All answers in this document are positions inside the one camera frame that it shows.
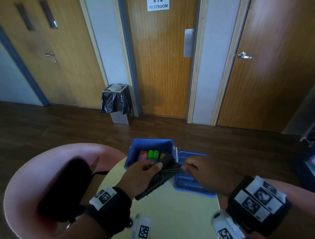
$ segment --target pink chair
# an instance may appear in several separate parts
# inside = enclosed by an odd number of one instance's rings
[[[5,218],[19,238],[55,238],[58,223],[36,210],[60,170],[75,157],[90,165],[100,157],[98,172],[110,171],[126,155],[102,144],[74,143],[48,150],[25,163],[11,178],[3,202]]]
[[[292,202],[293,205],[299,209],[308,212],[311,216],[315,218],[315,193],[307,191],[303,188],[287,184],[284,182],[265,179],[270,185],[279,189],[287,195],[287,198]],[[227,208],[227,197],[218,194],[218,200],[220,209],[225,210]],[[251,235],[246,234],[246,238],[251,239],[264,239],[265,237],[261,234],[254,232]]]

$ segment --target black wrist strap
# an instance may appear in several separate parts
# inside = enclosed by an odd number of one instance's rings
[[[283,221],[292,204],[286,195],[262,178],[245,176],[228,199],[226,212],[247,233],[270,235]]]
[[[84,213],[94,218],[110,237],[129,225],[132,201],[122,189],[113,187],[101,190],[90,203]]]

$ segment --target floor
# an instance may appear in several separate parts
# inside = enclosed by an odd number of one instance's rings
[[[124,153],[135,138],[173,139],[178,150],[210,154],[244,174],[298,185],[289,161],[298,137],[187,124],[185,119],[143,115],[114,124],[99,110],[0,102],[0,199],[10,178],[28,160],[51,148],[79,142],[106,144]],[[16,238],[0,217],[0,238]]]

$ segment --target table surface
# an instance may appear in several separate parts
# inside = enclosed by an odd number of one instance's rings
[[[126,158],[121,160],[107,174],[99,187],[114,187],[125,173]],[[218,238],[211,225],[212,215],[218,211],[218,198],[177,191],[173,187],[174,177],[139,201],[133,200],[131,217],[141,213],[152,220],[150,239],[162,238]],[[129,239],[131,231],[124,231],[113,236],[113,239]]]

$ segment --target door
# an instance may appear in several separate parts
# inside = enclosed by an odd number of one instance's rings
[[[282,132],[315,83],[314,13],[314,0],[251,1],[218,125]]]
[[[146,0],[126,4],[143,113],[186,118],[192,58],[184,57],[184,36],[195,27],[198,0],[149,12]]]
[[[79,0],[2,0],[0,25],[50,103],[100,108],[105,85]]]

